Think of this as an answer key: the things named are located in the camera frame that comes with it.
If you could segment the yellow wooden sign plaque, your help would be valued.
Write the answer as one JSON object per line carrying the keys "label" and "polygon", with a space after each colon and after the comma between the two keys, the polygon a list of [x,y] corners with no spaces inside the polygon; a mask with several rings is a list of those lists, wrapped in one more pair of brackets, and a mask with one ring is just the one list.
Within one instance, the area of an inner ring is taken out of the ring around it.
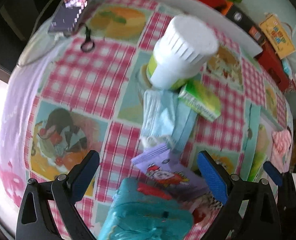
{"label": "yellow wooden sign plaque", "polygon": [[292,41],[292,27],[286,22],[281,22],[276,14],[267,13],[259,27],[273,46],[279,59],[282,60],[296,52]]}

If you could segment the light blue wipes pack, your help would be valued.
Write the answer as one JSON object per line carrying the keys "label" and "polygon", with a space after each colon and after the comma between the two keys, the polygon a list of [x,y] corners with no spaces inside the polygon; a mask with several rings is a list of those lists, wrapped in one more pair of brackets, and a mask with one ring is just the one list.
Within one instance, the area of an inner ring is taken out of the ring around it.
{"label": "light blue wipes pack", "polygon": [[284,70],[285,74],[288,76],[288,78],[290,80],[292,80],[293,79],[292,68],[290,66],[290,63],[289,63],[288,59],[284,58],[284,59],[281,60],[281,62],[282,62],[283,70]]}

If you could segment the black box with gauge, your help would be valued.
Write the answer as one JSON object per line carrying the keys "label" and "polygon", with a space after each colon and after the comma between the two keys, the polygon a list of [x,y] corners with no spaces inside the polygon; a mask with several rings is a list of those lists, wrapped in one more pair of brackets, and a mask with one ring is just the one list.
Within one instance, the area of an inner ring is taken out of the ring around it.
{"label": "black box with gauge", "polygon": [[233,2],[228,1],[221,13],[245,31],[258,45],[265,42],[265,35],[259,26]]}

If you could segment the red white plush toy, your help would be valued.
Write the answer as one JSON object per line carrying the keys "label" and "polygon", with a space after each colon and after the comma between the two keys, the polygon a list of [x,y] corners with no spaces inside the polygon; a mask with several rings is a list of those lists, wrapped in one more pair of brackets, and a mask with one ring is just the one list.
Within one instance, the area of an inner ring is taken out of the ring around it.
{"label": "red white plush toy", "polygon": [[[158,197],[159,199],[174,200],[174,198],[165,191],[141,182],[138,183],[137,191],[147,196]],[[200,229],[210,225],[222,207],[222,203],[217,201],[211,192],[203,194],[193,200],[179,202],[179,205],[193,215],[194,224]]]}

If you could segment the red gift box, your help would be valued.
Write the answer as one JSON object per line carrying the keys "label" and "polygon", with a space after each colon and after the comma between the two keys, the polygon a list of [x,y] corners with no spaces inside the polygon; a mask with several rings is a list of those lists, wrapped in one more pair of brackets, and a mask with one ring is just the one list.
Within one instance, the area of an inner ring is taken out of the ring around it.
{"label": "red gift box", "polygon": [[268,40],[262,45],[262,52],[255,57],[260,65],[268,72],[281,92],[285,92],[290,80],[283,70],[283,65],[275,49]]}

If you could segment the green tissue pack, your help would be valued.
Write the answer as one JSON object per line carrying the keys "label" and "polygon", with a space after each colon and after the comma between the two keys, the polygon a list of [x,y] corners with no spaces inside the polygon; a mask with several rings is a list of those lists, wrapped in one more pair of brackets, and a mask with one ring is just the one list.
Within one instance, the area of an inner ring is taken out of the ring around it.
{"label": "green tissue pack", "polygon": [[220,99],[197,80],[189,80],[178,97],[208,121],[213,122],[221,115]]}

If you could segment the pink checkered food tablecloth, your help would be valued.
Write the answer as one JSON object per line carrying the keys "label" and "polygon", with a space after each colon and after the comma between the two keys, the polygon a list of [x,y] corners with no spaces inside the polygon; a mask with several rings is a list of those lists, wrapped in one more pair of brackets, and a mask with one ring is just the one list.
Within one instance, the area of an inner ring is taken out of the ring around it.
{"label": "pink checkered food tablecloth", "polygon": [[[84,199],[76,207],[98,235],[121,181],[147,177],[131,163],[143,150],[143,94],[150,87],[146,66],[156,42],[178,11],[152,0],[103,0],[87,24],[95,48],[84,53],[83,31],[48,64],[34,98],[24,162],[27,174],[53,180],[81,162],[89,150],[101,165]],[[246,100],[263,106],[285,129],[292,128],[290,107],[268,72],[225,33],[216,30],[219,54],[196,77],[221,101],[213,122],[201,116],[182,154],[195,169],[201,150],[229,173],[239,173]]]}

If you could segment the white plastic pill bottle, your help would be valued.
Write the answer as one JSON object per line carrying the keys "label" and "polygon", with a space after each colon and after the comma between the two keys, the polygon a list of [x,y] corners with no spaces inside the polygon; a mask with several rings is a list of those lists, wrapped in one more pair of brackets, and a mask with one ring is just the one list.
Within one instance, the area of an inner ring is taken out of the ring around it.
{"label": "white plastic pill bottle", "polygon": [[177,90],[195,77],[218,49],[213,29],[194,16],[177,15],[155,44],[147,77],[154,88]]}

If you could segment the smartphone with lit screen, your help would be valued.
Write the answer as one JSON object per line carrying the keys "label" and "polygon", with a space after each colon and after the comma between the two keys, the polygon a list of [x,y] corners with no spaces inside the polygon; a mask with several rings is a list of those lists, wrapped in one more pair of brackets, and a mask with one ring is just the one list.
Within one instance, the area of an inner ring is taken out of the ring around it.
{"label": "smartphone with lit screen", "polygon": [[56,9],[48,33],[63,33],[70,36],[81,23],[89,3],[93,0],[62,0]]}

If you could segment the pink white zigzag cloth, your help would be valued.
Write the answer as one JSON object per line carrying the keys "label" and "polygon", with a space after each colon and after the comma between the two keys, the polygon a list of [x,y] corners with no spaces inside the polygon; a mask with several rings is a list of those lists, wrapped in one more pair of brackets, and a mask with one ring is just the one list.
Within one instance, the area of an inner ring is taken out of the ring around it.
{"label": "pink white zigzag cloth", "polygon": [[284,165],[290,157],[290,147],[292,144],[291,133],[288,129],[272,132],[272,155],[271,163],[280,173],[285,172]]}

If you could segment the teal plastic toy case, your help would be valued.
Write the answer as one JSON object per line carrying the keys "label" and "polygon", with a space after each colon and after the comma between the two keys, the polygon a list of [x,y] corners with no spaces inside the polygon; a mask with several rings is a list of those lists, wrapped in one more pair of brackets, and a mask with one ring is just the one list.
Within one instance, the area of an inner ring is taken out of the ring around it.
{"label": "teal plastic toy case", "polygon": [[192,226],[192,214],[171,195],[134,178],[125,178],[98,239],[184,239]]}

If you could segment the lavender bed sheet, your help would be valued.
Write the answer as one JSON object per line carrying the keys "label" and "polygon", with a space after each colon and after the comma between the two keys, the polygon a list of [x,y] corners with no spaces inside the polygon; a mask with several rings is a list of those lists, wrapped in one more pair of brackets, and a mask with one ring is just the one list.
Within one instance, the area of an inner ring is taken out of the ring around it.
{"label": "lavender bed sheet", "polygon": [[26,187],[24,145],[32,104],[43,73],[57,54],[52,51],[25,67],[16,67],[8,82],[0,132],[0,178],[17,206]]}

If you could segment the white tray with teal rim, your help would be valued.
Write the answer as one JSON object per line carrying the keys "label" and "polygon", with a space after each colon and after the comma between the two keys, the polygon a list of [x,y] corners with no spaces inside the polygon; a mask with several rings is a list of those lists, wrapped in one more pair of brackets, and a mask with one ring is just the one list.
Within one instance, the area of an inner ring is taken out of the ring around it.
{"label": "white tray with teal rim", "polygon": [[272,156],[272,133],[283,129],[265,107],[246,100],[241,145],[243,159],[239,168],[243,180],[255,181],[264,175],[262,165]]}

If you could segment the blue face mask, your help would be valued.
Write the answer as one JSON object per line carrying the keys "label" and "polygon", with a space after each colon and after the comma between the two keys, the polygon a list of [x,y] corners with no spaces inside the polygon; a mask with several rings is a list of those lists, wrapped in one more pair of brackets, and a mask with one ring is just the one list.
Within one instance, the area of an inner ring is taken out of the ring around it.
{"label": "blue face mask", "polygon": [[165,143],[182,154],[195,125],[197,113],[167,90],[146,90],[140,142],[145,150]]}

